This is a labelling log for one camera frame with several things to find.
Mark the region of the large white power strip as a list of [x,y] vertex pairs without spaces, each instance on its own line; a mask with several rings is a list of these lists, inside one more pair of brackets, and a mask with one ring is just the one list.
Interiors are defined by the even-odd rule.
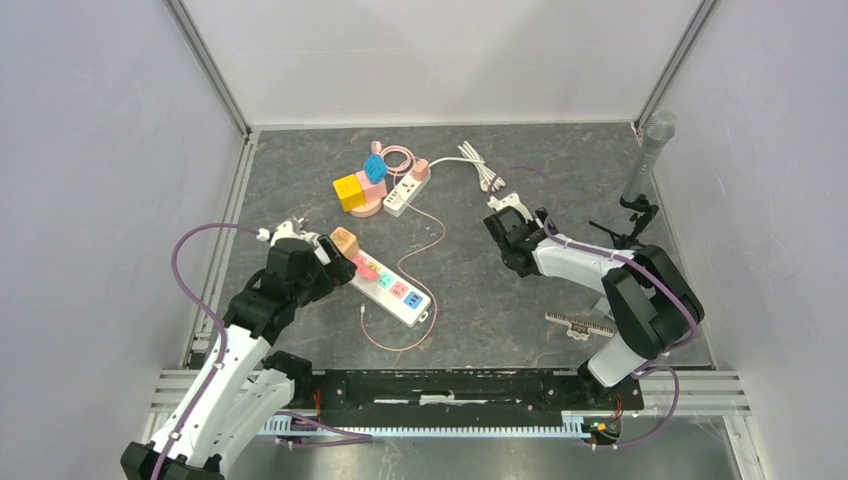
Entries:
[[428,318],[432,301],[427,294],[361,247],[359,254],[366,257],[373,268],[379,268],[380,276],[376,281],[366,281],[356,272],[350,282],[353,288],[408,327]]

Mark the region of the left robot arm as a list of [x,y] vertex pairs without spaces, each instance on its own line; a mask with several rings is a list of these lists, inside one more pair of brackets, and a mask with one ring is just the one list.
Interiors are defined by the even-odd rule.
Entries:
[[229,303],[214,346],[165,424],[120,459],[129,479],[223,479],[260,428],[314,394],[311,364],[271,349],[298,308],[351,282],[356,273],[326,234],[286,221],[268,240],[266,264]]

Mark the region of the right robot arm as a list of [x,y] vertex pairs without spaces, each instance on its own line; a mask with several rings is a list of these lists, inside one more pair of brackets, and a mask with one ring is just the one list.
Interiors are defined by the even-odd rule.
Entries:
[[602,408],[628,376],[694,341],[705,311],[665,250],[615,250],[554,231],[543,210],[532,218],[505,206],[483,221],[502,262],[520,277],[559,278],[601,293],[616,332],[579,369],[580,400]]

